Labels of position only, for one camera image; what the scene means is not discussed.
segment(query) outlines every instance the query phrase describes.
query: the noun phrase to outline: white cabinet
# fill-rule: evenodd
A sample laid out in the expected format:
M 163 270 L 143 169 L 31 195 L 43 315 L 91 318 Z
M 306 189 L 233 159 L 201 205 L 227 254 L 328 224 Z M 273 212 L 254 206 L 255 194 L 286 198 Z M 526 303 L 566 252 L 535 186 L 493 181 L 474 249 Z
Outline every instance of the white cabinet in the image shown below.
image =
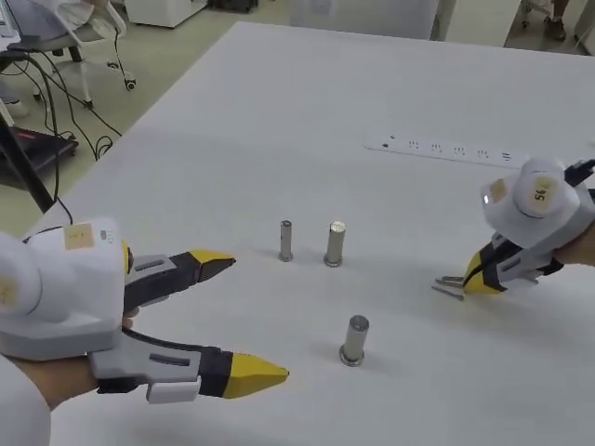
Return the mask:
M 126 0 L 132 23 L 175 28 L 206 7 L 206 0 Z

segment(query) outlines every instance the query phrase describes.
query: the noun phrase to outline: white sleeve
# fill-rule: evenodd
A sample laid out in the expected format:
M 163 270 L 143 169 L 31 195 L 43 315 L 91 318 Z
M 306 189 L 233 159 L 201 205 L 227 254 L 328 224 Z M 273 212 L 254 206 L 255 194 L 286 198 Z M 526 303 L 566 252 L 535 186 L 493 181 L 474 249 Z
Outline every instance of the white sleeve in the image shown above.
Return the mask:
M 37 386 L 0 355 L 0 445 L 49 446 L 50 411 Z

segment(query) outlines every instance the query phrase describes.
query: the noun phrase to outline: metal pin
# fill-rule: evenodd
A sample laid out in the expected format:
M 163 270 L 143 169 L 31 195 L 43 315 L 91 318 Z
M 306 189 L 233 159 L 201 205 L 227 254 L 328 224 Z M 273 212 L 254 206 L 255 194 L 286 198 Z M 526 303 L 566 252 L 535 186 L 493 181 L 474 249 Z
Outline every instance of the metal pin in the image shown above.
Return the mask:
M 451 282 L 449 283 L 448 281 L 441 280 L 441 279 L 436 279 L 436 283 L 438 283 L 439 285 L 442 285 L 442 286 L 448 286 L 453 289 L 457 289 L 457 290 L 461 290 L 461 291 L 457 293 L 454 291 L 445 290 L 444 288 L 441 288 L 440 286 L 436 286 L 436 285 L 431 286 L 432 290 L 442 293 L 444 295 L 450 295 L 451 297 L 454 297 L 456 300 L 458 300 L 460 302 L 463 302 L 465 300 L 465 296 L 462 293 L 463 286 L 460 283 L 452 284 Z
M 345 343 L 338 351 L 338 356 L 345 365 L 357 367 L 364 362 L 364 343 L 370 328 L 370 321 L 364 316 L 353 316 L 347 328 Z
M 281 250 L 279 251 L 279 260 L 282 262 L 291 262 L 294 258 L 291 252 L 291 229 L 291 221 L 284 220 L 281 222 Z
M 328 245 L 324 255 L 327 267 L 340 267 L 343 263 L 343 243 L 345 242 L 345 223 L 334 221 L 328 231 Z

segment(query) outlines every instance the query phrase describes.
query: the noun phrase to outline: metal peg base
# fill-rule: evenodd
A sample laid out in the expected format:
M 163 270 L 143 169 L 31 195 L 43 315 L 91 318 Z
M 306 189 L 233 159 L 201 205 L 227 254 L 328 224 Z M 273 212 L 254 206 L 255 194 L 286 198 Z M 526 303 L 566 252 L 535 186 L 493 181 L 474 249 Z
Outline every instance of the metal peg base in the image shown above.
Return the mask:
M 364 362 L 364 353 L 362 352 L 362 356 L 359 359 L 350 360 L 347 356 L 345 356 L 344 347 L 345 346 L 341 346 L 341 348 L 338 350 L 338 356 L 340 357 L 341 362 L 343 362 L 348 367 L 357 367 L 359 365 L 362 365 L 362 362 Z
M 338 268 L 338 267 L 340 267 L 341 265 L 343 265 L 343 257 L 341 257 L 341 258 L 340 258 L 340 259 L 339 259 L 337 262 L 331 262 L 331 261 L 328 259 L 328 256 L 327 256 L 327 255 L 325 255 L 325 256 L 324 256 L 324 264 L 325 264 L 327 267 L 329 267 L 329 268 Z
M 283 254 L 279 253 L 279 260 L 282 262 L 291 262 L 294 259 L 294 255 L 290 254 L 289 256 L 284 256 Z

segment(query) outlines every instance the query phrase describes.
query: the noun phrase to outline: chair leg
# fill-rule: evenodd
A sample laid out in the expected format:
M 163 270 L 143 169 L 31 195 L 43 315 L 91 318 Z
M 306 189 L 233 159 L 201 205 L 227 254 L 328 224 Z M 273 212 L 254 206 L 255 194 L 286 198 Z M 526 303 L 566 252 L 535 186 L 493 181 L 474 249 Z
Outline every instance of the chair leg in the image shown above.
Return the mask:
M 83 62 L 83 57 L 81 56 L 81 51 L 78 49 L 77 46 L 71 46 L 68 48 L 68 52 L 71 54 L 71 59 L 73 62 L 76 63 L 76 66 L 79 71 L 79 75 L 81 78 L 81 87 L 83 89 L 83 102 L 89 108 L 93 108 L 93 98 L 91 98 L 91 93 L 89 91 L 89 82 L 86 79 L 86 65 Z

